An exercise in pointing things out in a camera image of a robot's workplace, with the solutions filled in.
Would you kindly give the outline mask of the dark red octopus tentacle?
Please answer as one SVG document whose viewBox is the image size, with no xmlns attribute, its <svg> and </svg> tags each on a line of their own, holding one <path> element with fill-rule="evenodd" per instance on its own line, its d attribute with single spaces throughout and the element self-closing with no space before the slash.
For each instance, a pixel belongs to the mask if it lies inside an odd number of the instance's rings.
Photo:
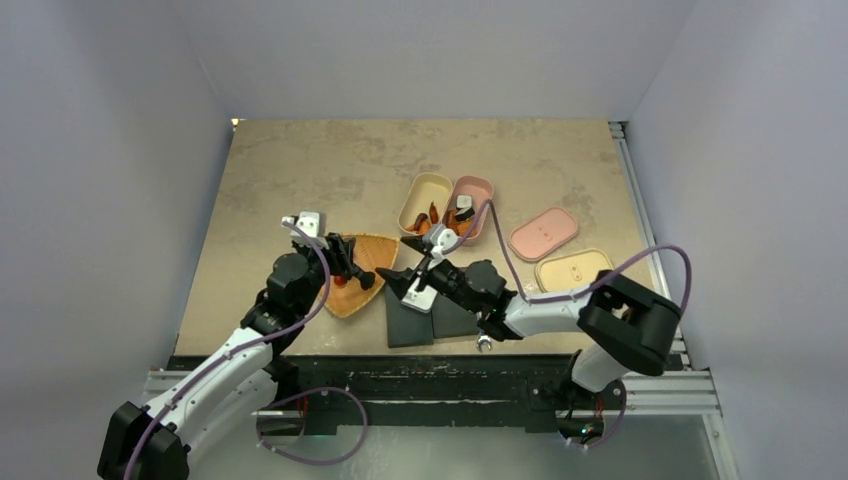
<svg viewBox="0 0 848 480">
<path fill-rule="evenodd" d="M 421 227 L 421 226 L 422 226 L 425 222 L 428 222 L 428 221 L 429 221 L 429 214 L 428 214 L 428 213 L 420 213 L 420 214 L 416 217 L 416 219 L 415 219 L 415 221 L 414 221 L 414 223 L 413 223 L 413 228 L 414 228 L 414 229 L 418 229 L 418 228 L 420 228 L 420 227 Z"/>
</svg>

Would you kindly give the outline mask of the red brown sausage piece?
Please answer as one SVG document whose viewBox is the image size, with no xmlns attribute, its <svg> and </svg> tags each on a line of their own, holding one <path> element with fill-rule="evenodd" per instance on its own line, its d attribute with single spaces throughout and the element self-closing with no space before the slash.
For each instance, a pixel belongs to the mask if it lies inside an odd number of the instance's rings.
<svg viewBox="0 0 848 480">
<path fill-rule="evenodd" d="M 439 220 L 439 212 L 433 202 L 430 203 L 428 210 L 426 212 L 426 223 L 432 227 L 434 225 L 438 225 L 440 223 Z"/>
</svg>

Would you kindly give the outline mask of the orange fried chicken piece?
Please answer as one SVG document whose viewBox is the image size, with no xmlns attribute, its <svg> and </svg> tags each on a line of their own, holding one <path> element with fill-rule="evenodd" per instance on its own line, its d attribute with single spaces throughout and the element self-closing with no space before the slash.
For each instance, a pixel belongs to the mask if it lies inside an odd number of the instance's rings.
<svg viewBox="0 0 848 480">
<path fill-rule="evenodd" d="M 455 234 L 459 235 L 459 224 L 460 221 L 457 219 L 457 211 L 449 210 L 445 213 L 443 218 L 443 223 L 451 229 Z"/>
</svg>

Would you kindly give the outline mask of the sushi roll with seaweed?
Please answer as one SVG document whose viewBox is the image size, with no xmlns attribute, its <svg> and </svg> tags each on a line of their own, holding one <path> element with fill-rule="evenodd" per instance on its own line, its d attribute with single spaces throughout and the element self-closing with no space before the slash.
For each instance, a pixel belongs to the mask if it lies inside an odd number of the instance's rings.
<svg viewBox="0 0 848 480">
<path fill-rule="evenodd" d="M 460 194 L 456 197 L 455 202 L 458 210 L 469 209 L 473 207 L 473 197 L 467 194 Z"/>
</svg>

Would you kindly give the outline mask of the pink lunch box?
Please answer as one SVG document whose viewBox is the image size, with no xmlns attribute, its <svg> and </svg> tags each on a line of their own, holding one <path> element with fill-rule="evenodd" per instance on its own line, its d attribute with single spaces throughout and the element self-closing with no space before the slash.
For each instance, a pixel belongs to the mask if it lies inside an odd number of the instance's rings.
<svg viewBox="0 0 848 480">
<path fill-rule="evenodd" d="M 454 189 L 445 213 L 451 209 L 458 210 L 455 202 L 456 197 L 460 194 L 467 194 L 473 197 L 472 208 L 476 211 L 476 216 L 472 223 L 459 225 L 459 235 L 457 235 L 458 237 L 467 235 L 466 244 L 471 244 L 482 231 L 486 217 L 486 213 L 483 211 L 483 203 L 486 200 L 493 199 L 494 186 L 488 180 L 478 176 L 465 175 L 460 177 L 454 183 Z"/>
</svg>

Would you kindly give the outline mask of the pink lunch box lid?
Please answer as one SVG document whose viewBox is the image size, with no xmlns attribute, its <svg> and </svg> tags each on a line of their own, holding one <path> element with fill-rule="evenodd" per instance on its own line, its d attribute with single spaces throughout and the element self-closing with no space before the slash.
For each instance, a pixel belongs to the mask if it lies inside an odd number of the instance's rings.
<svg viewBox="0 0 848 480">
<path fill-rule="evenodd" d="M 564 208 L 554 206 L 516 227 L 508 246 L 522 260 L 536 262 L 569 242 L 579 232 L 577 220 Z"/>
</svg>

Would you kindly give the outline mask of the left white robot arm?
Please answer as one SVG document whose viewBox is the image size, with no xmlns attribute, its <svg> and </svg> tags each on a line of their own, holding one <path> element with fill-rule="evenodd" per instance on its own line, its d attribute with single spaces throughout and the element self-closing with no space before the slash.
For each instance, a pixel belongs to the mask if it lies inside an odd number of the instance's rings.
<svg viewBox="0 0 848 480">
<path fill-rule="evenodd" d="M 240 326 L 168 391 L 110 418 L 97 465 L 102 479 L 186 479 L 203 456 L 251 413 L 302 398 L 295 365 L 282 358 L 323 307 L 336 277 L 367 290 L 375 275 L 354 261 L 356 241 L 292 230 L 294 252 L 280 256 Z"/>
</svg>

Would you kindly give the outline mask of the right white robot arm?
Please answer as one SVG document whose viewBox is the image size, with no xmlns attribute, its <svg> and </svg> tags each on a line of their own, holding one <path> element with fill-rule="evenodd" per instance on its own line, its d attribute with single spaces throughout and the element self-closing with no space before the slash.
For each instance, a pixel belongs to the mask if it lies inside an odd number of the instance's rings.
<svg viewBox="0 0 848 480">
<path fill-rule="evenodd" d="M 664 373 L 684 308 L 624 275 L 601 270 L 594 281 L 560 292 L 528 295 L 508 286 L 489 259 L 457 266 L 422 236 L 403 238 L 421 253 L 413 268 L 376 270 L 408 307 L 428 311 L 443 297 L 474 315 L 485 340 L 521 341 L 548 333 L 582 332 L 592 341 L 561 381 L 564 399 L 584 407 L 629 372 Z"/>
</svg>

